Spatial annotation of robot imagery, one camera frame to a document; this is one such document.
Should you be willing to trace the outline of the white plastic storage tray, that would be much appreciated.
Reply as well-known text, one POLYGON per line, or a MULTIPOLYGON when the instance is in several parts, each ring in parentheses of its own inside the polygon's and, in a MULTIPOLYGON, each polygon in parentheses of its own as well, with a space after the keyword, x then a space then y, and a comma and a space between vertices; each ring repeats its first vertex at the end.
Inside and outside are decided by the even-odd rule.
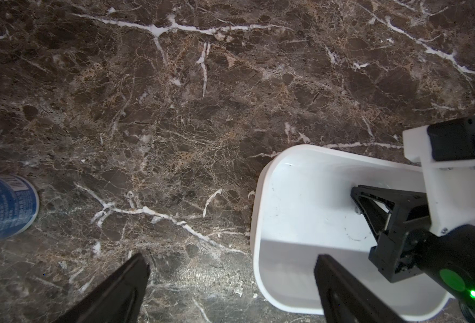
POLYGON ((286 149, 264 167, 250 237, 261 293, 280 310, 321 315, 314 267, 319 255, 328 254, 403 319, 433 318, 450 299, 448 292, 426 275, 390 283, 369 261, 376 241, 350 195, 359 184, 425 189, 416 166, 315 145, 286 149))

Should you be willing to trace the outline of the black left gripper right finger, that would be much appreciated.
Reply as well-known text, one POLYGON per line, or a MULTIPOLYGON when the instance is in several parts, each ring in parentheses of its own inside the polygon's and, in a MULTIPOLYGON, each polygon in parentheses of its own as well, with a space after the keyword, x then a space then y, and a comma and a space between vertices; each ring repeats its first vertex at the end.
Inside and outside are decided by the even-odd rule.
POLYGON ((403 319, 328 254, 320 254, 314 277, 327 322, 402 322, 403 319))

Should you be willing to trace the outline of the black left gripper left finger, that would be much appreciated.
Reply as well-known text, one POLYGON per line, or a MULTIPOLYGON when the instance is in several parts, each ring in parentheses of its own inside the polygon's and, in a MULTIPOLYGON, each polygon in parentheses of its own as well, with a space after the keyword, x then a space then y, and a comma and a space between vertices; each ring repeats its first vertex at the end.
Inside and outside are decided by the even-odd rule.
POLYGON ((57 322, 136 322, 151 274, 140 253, 133 255, 57 322))

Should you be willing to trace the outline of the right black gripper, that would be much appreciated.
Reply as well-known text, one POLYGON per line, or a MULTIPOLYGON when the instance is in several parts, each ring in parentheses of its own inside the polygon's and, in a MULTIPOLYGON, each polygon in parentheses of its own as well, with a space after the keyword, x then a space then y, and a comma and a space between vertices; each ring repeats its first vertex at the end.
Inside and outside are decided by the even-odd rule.
POLYGON ((424 192, 358 185, 351 198, 377 242, 369 260, 389 282, 425 274, 475 315, 475 226, 432 234, 424 192))

